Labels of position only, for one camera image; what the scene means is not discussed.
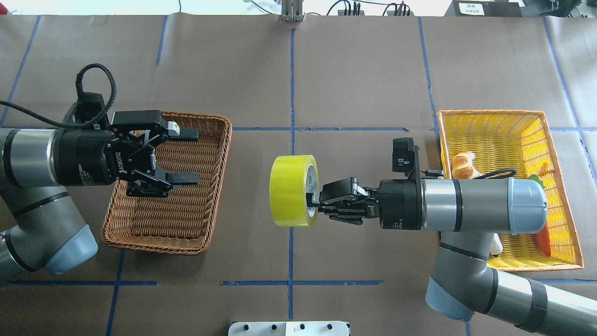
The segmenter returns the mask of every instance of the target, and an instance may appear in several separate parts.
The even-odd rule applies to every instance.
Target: green leaf
[[[539,176],[533,174],[533,175],[529,176],[528,179],[537,182],[543,188],[543,190],[545,190],[545,185],[543,184],[543,181],[541,181]]]

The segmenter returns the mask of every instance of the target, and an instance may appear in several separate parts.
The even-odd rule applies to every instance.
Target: tape roll
[[[279,227],[312,227],[317,208],[307,207],[306,193],[317,191],[317,164],[312,155],[279,156],[269,176],[269,206]]]

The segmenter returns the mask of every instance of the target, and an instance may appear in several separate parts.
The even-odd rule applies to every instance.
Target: black box
[[[517,2],[453,0],[444,16],[522,17],[522,14]]]

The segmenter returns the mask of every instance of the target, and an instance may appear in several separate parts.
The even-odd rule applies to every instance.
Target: blue joint cap
[[[56,252],[45,269],[51,274],[61,275],[81,265],[96,253],[96,240],[89,230],[89,225],[85,225]]]
[[[474,311],[468,309],[464,304],[460,303],[450,293],[448,293],[442,286],[440,286],[433,278],[429,277],[429,286],[427,286],[427,295],[425,295],[427,305],[445,317],[457,321],[470,321]]]
[[[510,178],[508,217],[514,235],[541,231],[547,221],[547,196],[543,187],[533,180]]]

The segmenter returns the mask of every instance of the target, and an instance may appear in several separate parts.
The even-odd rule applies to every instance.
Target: white label
[[[461,2],[458,4],[458,6],[460,7],[461,14],[485,15],[482,4],[464,4]]]

